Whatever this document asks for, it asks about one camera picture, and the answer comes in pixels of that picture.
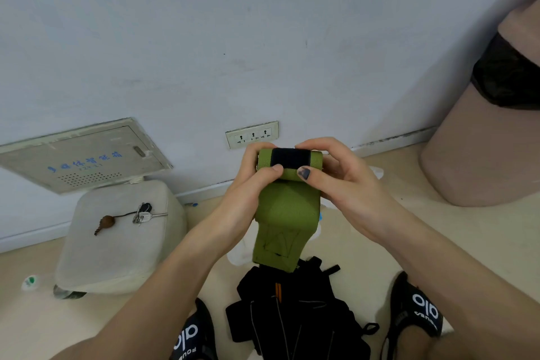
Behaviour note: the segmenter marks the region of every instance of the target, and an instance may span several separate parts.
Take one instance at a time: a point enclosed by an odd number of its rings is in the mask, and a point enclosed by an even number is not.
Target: electrical socket
[[[265,124],[252,125],[225,133],[229,149],[246,147],[252,142],[273,141],[279,137],[279,123],[277,121]]]

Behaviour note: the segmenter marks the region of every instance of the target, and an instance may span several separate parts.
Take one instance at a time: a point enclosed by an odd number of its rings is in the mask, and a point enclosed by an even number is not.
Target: wheel
[[[52,288],[52,294],[57,299],[80,299],[84,295],[86,295],[86,292],[75,292],[73,290],[64,290],[60,286],[55,285]]]

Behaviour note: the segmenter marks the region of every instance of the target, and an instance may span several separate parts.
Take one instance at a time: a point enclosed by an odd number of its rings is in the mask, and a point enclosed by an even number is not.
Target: slipper
[[[397,338],[408,326],[415,325],[431,337],[440,337],[443,316],[426,295],[407,281],[401,272],[390,295],[390,329],[381,350],[381,360],[393,360]]]
[[[197,311],[186,320],[169,360],[218,360],[210,312],[199,298],[195,306]]]

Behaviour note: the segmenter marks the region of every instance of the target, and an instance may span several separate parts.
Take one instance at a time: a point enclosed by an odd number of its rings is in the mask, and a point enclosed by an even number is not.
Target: green fabric roll
[[[270,167],[272,149],[259,152],[257,169]],[[312,151],[310,166],[322,169],[322,153]],[[259,232],[253,262],[293,272],[307,241],[317,230],[320,191],[307,185],[296,169],[285,168],[281,178],[263,189],[255,220]]]

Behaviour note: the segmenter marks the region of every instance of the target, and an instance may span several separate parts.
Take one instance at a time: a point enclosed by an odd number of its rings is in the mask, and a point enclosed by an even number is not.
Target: rolled green strap
[[[253,262],[273,268],[293,272],[300,259],[300,254],[309,238],[317,230],[320,215],[320,191],[307,185],[296,174],[301,160],[317,169],[322,169],[322,153],[305,150],[284,150],[287,155],[274,158],[274,149],[264,148],[259,152],[257,169],[271,167],[275,160],[284,166],[280,179],[272,182],[259,195],[259,207],[255,220],[259,223],[259,232],[253,249]]]

